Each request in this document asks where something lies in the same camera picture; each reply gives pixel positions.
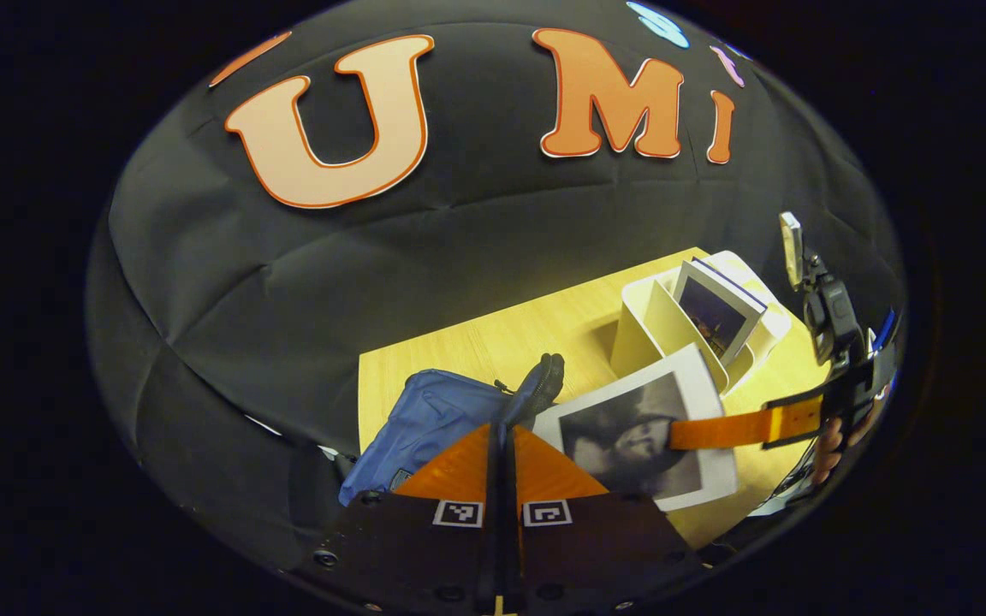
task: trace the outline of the orange letter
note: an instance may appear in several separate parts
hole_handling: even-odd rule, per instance
[[[336,207],[369,198],[401,182],[421,163],[428,132],[416,60],[431,36],[402,36],[353,51],[333,70],[358,74],[375,126],[375,143],[351,163],[325,164],[310,149],[296,101],[310,78],[293,77],[254,95],[227,117],[258,179],[270,195],[294,207]]]
[[[603,140],[591,129],[593,104],[615,151],[627,148],[644,117],[635,151],[653,157],[680,155],[680,71],[649,58],[627,83],[615,59],[591,36],[543,28],[532,39],[553,52],[558,71],[558,120],[539,143],[545,155],[590,156],[599,151]]]
[[[713,143],[705,152],[705,159],[710,163],[728,163],[732,152],[728,151],[728,140],[733,132],[733,110],[736,105],[731,98],[717,90],[710,90],[710,98],[713,98]]]

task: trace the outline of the framed photo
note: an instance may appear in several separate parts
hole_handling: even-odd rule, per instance
[[[689,344],[539,413],[533,432],[608,490],[644,492],[662,511],[672,511],[736,491],[732,449],[668,449],[673,421],[718,417],[721,399],[698,347]]]
[[[767,311],[762,301],[697,258],[682,264],[672,296],[723,366]]]

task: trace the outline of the blue backpack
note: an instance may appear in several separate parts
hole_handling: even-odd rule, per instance
[[[348,506],[365,490],[394,492],[428,461],[482,425],[503,418],[508,425],[530,429],[535,416],[558,397],[564,375],[562,356],[548,353],[516,393],[501,382],[486,385],[449,371],[411,375],[387,424],[345,478],[341,504]]]

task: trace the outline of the wooden table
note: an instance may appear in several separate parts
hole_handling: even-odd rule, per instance
[[[359,359],[360,451],[386,424],[406,378],[427,368],[509,387],[523,381],[543,353],[565,359],[565,382],[558,402],[617,381],[608,364],[621,311],[623,286],[671,270],[692,257],[692,248],[624,269],[558,293],[539,297],[466,323],[377,348]],[[794,315],[793,327],[762,366],[724,398],[725,414],[757,410],[764,402],[796,394],[824,382],[827,365],[817,366],[809,330]],[[739,488],[723,499],[668,514],[680,534],[700,549],[743,519],[798,463],[807,443],[763,451],[759,445],[735,448]]]

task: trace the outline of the hand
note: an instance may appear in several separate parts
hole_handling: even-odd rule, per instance
[[[850,432],[850,437],[846,439],[846,445],[848,447],[853,447],[857,445],[862,437],[873,428],[874,422],[877,421],[877,417],[881,416],[881,409],[885,406],[885,394],[888,393],[888,385],[881,390],[880,394],[877,394],[873,399],[873,408],[870,409],[869,413],[865,414],[865,418],[858,425],[854,426],[852,432]],[[813,459],[813,486],[819,486],[821,483],[825,483],[827,478],[829,478],[832,469],[839,464],[839,460],[842,459],[842,453],[837,453],[836,449],[842,443],[842,434],[839,430],[842,429],[842,420],[840,418],[834,418],[834,420],[829,422],[829,426],[824,430],[824,434],[817,438],[817,456]]]

